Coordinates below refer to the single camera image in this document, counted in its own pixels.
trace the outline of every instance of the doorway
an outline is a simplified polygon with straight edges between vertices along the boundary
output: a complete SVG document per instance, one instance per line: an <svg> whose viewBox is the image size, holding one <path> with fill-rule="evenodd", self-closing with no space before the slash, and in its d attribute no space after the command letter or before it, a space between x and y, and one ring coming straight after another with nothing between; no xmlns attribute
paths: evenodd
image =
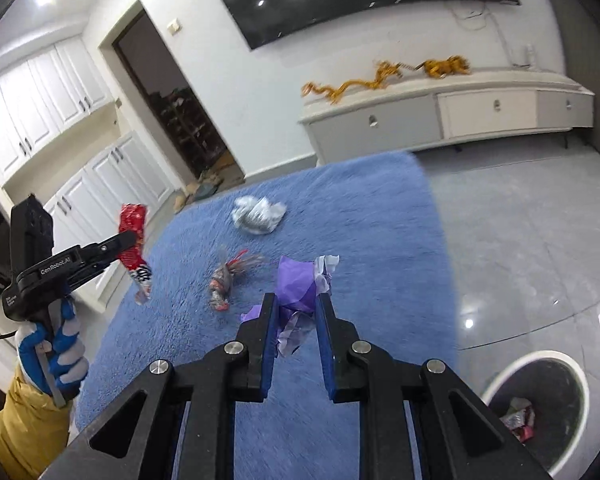
<svg viewBox="0 0 600 480"><path fill-rule="evenodd" d="M113 49L177 152L201 182L220 189L244 174L143 9Z"/></svg>

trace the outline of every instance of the silver bolt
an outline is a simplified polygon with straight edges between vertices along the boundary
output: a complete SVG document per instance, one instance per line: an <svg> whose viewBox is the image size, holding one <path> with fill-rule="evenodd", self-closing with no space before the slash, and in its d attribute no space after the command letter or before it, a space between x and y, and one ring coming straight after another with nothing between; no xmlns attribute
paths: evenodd
<svg viewBox="0 0 600 480"><path fill-rule="evenodd" d="M356 354L368 354L371 352L371 345L366 341L355 341L353 345L351 345L351 349Z"/></svg>
<svg viewBox="0 0 600 480"><path fill-rule="evenodd" d="M441 374L445 369L446 366L440 359L429 359L427 361L427 370L432 374Z"/></svg>
<svg viewBox="0 0 600 480"><path fill-rule="evenodd" d="M149 371L152 374L160 375L165 373L169 369L169 363L164 359L156 359L149 365Z"/></svg>
<svg viewBox="0 0 600 480"><path fill-rule="evenodd" d="M229 341L224 345L224 351L227 354L235 355L244 350L244 345L240 341Z"/></svg>

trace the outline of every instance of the yellow sleeve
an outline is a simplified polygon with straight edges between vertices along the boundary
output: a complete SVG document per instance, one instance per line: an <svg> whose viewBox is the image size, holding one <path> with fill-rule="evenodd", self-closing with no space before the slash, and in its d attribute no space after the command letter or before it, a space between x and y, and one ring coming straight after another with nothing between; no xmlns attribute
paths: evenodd
<svg viewBox="0 0 600 480"><path fill-rule="evenodd" d="M18 366L0 412L0 463L11 480L34 480L66 447L70 403L56 408Z"/></svg>

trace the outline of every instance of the gold ornament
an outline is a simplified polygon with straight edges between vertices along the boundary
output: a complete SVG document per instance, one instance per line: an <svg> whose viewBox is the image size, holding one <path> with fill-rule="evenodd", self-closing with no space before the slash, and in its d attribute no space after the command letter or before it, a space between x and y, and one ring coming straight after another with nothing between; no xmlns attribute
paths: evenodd
<svg viewBox="0 0 600 480"><path fill-rule="evenodd" d="M342 94L350 86L364 86L371 90L378 90L379 88L386 88L385 80L391 76L397 78L402 77L401 68L407 70L416 71L424 67L425 73L429 77L436 79L442 78L448 74L470 74L469 62L462 56L451 56L449 59L438 61L435 59L427 59L424 63L418 66L411 66L404 63L392 64L389 61L381 61L378 63L378 69L376 70L376 78L373 81L365 81L363 79L349 79L345 81L340 88L335 89L333 86L324 85L320 86L316 83L309 82L302 86L301 92L302 97L306 97L311 92L315 94L326 94L325 97L331 101L331 104L336 104L342 97Z"/></svg>

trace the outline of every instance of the gloved hand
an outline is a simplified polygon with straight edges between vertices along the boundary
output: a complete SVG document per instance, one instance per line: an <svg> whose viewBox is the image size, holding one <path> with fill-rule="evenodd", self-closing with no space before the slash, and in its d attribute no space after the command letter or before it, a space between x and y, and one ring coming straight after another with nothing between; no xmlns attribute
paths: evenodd
<svg viewBox="0 0 600 480"><path fill-rule="evenodd" d="M65 395L79 391L80 383L87 376L89 362L84 357L84 344L78 338L80 323L75 315L71 298L64 298L61 305L62 326L53 341L49 341L46 329L40 323L24 322L15 335L18 360L25 380L31 386L51 396L46 383L36 345L42 343L45 352L54 351L49 359L49 371L56 380L56 386Z"/></svg>

